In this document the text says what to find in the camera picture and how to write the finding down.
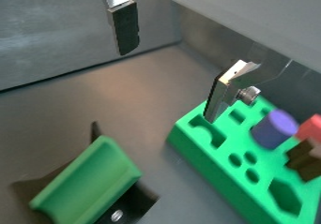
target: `purple cylinder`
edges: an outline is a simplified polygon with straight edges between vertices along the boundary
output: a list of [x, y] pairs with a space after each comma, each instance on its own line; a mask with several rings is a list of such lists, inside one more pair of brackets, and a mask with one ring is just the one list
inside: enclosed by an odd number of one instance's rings
[[271, 111], [250, 130], [257, 143], [274, 149], [291, 135], [295, 134], [298, 124], [282, 110]]

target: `green foam holder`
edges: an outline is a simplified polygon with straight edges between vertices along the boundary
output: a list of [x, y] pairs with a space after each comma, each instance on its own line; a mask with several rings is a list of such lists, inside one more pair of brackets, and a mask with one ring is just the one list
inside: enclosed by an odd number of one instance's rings
[[91, 224], [142, 176], [111, 138], [100, 136], [29, 202], [55, 224]]
[[251, 138], [250, 129], [275, 107], [258, 97], [247, 106], [237, 101], [211, 124], [206, 102], [175, 123], [168, 143], [233, 208], [253, 224], [312, 224], [316, 219], [321, 177], [305, 183], [287, 169], [289, 138], [274, 150]]

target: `hole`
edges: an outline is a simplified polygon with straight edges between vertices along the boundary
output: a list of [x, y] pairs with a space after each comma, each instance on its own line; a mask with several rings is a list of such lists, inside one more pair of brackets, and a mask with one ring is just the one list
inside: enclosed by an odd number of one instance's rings
[[250, 104], [250, 107], [253, 107], [257, 103], [257, 100], [253, 101], [253, 103]]
[[257, 173], [253, 169], [246, 170], [246, 176], [253, 183], [258, 183], [259, 178], [258, 178], [258, 175], [257, 175]]
[[229, 161], [233, 164], [233, 166], [241, 167], [242, 161], [241, 161], [239, 157], [235, 154], [230, 154]]
[[211, 135], [211, 145], [218, 148], [223, 142], [226, 141], [226, 136], [223, 133], [217, 129], [214, 125], [211, 125], [205, 118], [200, 115], [196, 115], [191, 120], [190, 120], [190, 125], [192, 127], [202, 127], [205, 128], [210, 135]]
[[279, 209], [298, 216], [302, 203], [291, 187], [281, 180], [273, 179], [269, 186], [269, 192]]
[[261, 110], [261, 113], [266, 116], [266, 115], [270, 113], [270, 111], [271, 111], [271, 110], [263, 108], [263, 109]]
[[245, 116], [243, 116], [237, 110], [233, 110], [233, 111], [231, 111], [230, 117], [231, 117], [239, 124], [246, 120]]
[[249, 163], [255, 164], [257, 158], [255, 155], [251, 152], [246, 152], [245, 159], [249, 161]]

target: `green foam block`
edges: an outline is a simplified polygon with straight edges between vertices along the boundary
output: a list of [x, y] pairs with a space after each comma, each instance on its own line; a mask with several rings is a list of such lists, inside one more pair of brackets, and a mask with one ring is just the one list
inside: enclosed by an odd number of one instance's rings
[[168, 143], [215, 190], [253, 224], [312, 224], [321, 177], [305, 183], [287, 169], [286, 152], [298, 144], [289, 138], [274, 150], [261, 147], [250, 129], [274, 106], [259, 97], [251, 106], [237, 101], [210, 124], [206, 102], [175, 123]]
[[100, 136], [31, 200], [56, 224], [91, 224], [142, 176], [115, 141]]

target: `gray wall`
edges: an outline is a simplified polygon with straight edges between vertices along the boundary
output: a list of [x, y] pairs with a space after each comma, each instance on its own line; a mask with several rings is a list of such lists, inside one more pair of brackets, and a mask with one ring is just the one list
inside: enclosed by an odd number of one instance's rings
[[[180, 38], [174, 3], [135, 1], [132, 54]], [[0, 90], [119, 58], [102, 0], [0, 0], [0, 17]]]
[[172, 0], [321, 72], [321, 0]]
[[[249, 38], [190, 9], [180, 7], [179, 10], [183, 40], [214, 65], [226, 68], [247, 57], [253, 44]], [[257, 86], [262, 96], [299, 122], [321, 113], [321, 74], [301, 64], [293, 63], [278, 79]]]

